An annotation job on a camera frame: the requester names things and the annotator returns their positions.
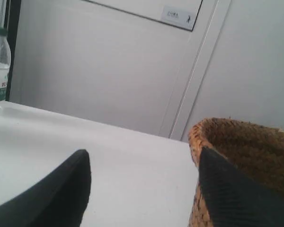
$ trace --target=white door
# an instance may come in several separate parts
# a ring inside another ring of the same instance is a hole
[[[216,0],[200,3],[22,0],[11,101],[169,137]],[[193,31],[162,15],[199,8]]]

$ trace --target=wicker basket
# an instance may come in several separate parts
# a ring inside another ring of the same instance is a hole
[[[230,119],[204,119],[189,133],[198,167],[202,147],[213,148],[241,172],[284,195],[284,132]],[[197,185],[190,227],[212,227],[200,185]]]

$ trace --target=white table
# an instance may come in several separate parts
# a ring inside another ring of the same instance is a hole
[[[91,158],[82,227],[186,227],[198,172],[189,146],[18,104],[0,109],[0,204],[74,151]]]

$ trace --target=bottle cap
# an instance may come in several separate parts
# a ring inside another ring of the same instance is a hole
[[[0,36],[7,36],[8,30],[6,28],[0,27]]]

